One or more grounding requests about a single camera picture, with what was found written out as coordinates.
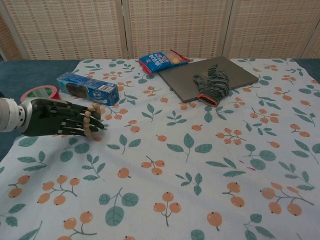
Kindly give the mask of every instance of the floral tablecloth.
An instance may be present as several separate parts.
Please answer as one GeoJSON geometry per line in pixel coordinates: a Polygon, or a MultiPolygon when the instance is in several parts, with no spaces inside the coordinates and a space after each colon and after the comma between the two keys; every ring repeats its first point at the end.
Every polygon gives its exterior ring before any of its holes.
{"type": "Polygon", "coordinates": [[[182,103],[134,59],[80,62],[74,73],[117,83],[120,101],[101,106],[94,139],[15,141],[0,239],[319,239],[320,86],[292,59],[232,61],[259,82],[217,108],[182,103]]]}

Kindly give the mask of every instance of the tape roll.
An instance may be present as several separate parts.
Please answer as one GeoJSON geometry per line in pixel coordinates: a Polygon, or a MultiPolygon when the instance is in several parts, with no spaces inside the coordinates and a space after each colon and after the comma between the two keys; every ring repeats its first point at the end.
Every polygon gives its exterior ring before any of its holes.
{"type": "Polygon", "coordinates": [[[26,98],[46,98],[61,100],[57,88],[52,85],[37,86],[35,88],[30,89],[21,96],[21,103],[26,98]]]}

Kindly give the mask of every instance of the laptop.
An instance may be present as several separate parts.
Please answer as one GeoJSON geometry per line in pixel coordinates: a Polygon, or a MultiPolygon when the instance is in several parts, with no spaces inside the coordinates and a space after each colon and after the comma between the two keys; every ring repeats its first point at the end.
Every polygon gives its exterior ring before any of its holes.
{"type": "Polygon", "coordinates": [[[230,90],[258,81],[256,76],[223,56],[164,69],[158,74],[182,102],[191,102],[197,99],[199,93],[198,85],[194,82],[194,75],[201,75],[204,80],[207,80],[208,69],[215,64],[218,65],[217,71],[225,71],[229,77],[230,90]]]}

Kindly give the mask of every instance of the robotic hand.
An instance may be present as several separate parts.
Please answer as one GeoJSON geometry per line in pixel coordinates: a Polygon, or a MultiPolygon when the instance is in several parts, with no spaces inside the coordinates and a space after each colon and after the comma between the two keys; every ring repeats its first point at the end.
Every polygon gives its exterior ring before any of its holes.
{"type": "Polygon", "coordinates": [[[45,135],[91,136],[103,129],[100,106],[81,106],[68,101],[27,98],[18,105],[0,98],[0,133],[18,129],[29,137],[45,135]]]}

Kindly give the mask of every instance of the striped glove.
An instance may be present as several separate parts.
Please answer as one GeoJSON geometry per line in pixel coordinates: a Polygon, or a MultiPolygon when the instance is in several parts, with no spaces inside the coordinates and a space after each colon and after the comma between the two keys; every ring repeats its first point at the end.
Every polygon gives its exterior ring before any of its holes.
{"type": "Polygon", "coordinates": [[[217,66],[209,68],[207,82],[200,75],[193,77],[199,88],[198,100],[213,107],[217,107],[220,100],[229,95],[229,78],[224,71],[217,72],[217,66]]]}

